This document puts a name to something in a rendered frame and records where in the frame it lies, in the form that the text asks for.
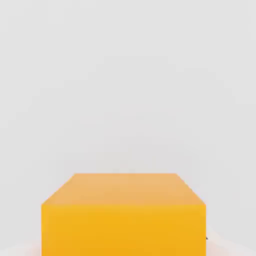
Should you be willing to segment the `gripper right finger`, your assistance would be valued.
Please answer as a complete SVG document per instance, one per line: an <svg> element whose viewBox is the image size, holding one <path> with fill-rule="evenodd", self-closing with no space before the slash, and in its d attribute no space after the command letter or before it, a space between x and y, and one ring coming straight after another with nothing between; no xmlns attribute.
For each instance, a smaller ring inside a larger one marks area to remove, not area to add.
<svg viewBox="0 0 256 256"><path fill-rule="evenodd" d="M254 256L253 250L222 238L212 229L206 237L206 256Z"/></svg>

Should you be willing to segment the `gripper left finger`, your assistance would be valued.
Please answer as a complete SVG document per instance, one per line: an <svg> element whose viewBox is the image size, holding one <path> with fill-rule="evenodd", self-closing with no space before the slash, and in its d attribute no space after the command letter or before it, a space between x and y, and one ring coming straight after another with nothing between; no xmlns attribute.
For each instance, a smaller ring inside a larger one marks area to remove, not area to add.
<svg viewBox="0 0 256 256"><path fill-rule="evenodd" d="M1 251L1 256L41 256L40 240L19 242Z"/></svg>

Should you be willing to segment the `small orange cube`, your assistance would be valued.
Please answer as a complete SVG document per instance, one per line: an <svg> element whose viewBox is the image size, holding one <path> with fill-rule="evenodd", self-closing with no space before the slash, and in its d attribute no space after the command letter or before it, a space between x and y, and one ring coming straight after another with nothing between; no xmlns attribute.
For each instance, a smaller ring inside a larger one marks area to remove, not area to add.
<svg viewBox="0 0 256 256"><path fill-rule="evenodd" d="M77 173L41 206L41 256L206 256L206 238L174 173Z"/></svg>

